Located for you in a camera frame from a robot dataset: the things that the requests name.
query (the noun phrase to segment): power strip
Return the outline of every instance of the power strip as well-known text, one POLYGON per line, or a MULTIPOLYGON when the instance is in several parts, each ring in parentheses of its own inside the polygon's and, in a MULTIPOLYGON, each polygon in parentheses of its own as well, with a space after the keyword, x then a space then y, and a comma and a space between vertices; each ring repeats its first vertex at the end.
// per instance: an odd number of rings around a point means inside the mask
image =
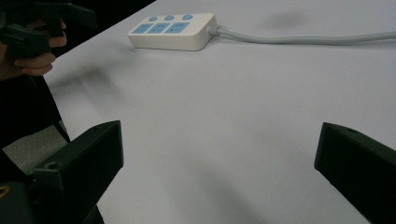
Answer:
POLYGON ((208 27, 217 27, 212 13, 152 16, 128 32, 137 49, 200 50, 212 38, 208 27))

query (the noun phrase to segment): gray cable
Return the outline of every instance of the gray cable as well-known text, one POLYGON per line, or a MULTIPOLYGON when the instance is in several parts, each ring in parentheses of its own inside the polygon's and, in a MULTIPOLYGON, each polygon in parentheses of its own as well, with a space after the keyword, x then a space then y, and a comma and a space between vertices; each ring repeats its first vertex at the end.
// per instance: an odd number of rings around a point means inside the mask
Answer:
POLYGON ((249 35, 241 35, 235 32, 209 27, 211 35, 226 35, 235 40, 258 44, 292 44, 292 45, 347 45, 367 41, 395 39, 396 32, 387 32, 372 35, 352 36, 291 36, 278 38, 262 38, 249 35))

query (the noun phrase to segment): screw hole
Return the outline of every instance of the screw hole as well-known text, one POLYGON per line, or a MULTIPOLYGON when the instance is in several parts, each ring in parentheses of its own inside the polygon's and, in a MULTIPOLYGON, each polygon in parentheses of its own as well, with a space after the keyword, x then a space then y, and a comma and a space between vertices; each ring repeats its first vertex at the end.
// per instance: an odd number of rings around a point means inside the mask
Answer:
POLYGON ((11 188, 9 186, 0 187, 0 199, 9 194, 11 188))
POLYGON ((355 130, 353 130, 353 129, 347 129, 347 131, 348 131, 349 133, 357 133, 357 131, 355 131, 355 130))
POLYGON ((50 162, 46 164, 47 169, 56 170, 59 168, 59 163, 56 161, 50 162))

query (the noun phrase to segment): hand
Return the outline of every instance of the hand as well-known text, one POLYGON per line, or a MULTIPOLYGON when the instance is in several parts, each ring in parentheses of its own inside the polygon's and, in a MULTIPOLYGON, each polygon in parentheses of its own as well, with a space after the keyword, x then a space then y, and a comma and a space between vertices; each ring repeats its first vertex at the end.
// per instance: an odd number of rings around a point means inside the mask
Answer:
MULTIPOLYGON (((35 29, 46 25, 42 20, 35 21, 28 25, 29 29, 35 29)), ((61 21, 62 29, 66 25, 61 21)), ((44 32, 49 37, 49 46, 58 48, 66 45, 66 34, 62 37, 50 37, 48 32, 44 32)), ((52 63, 55 62, 55 55, 50 52, 43 53, 34 58, 21 58, 14 60, 7 54, 7 46, 0 42, 0 81, 17 77, 22 74, 31 76, 44 76, 52 69, 52 63)))

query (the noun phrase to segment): table surface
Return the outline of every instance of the table surface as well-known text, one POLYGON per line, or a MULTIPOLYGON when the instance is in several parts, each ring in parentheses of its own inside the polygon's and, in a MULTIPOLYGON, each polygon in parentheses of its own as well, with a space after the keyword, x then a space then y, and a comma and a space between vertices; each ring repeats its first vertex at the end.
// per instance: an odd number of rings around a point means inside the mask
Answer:
POLYGON ((323 122, 396 148, 396 42, 136 49, 147 16, 214 13, 255 36, 395 31, 394 0, 157 0, 58 58, 45 76, 72 139, 120 120, 125 165, 105 222, 368 223, 314 168, 323 122))

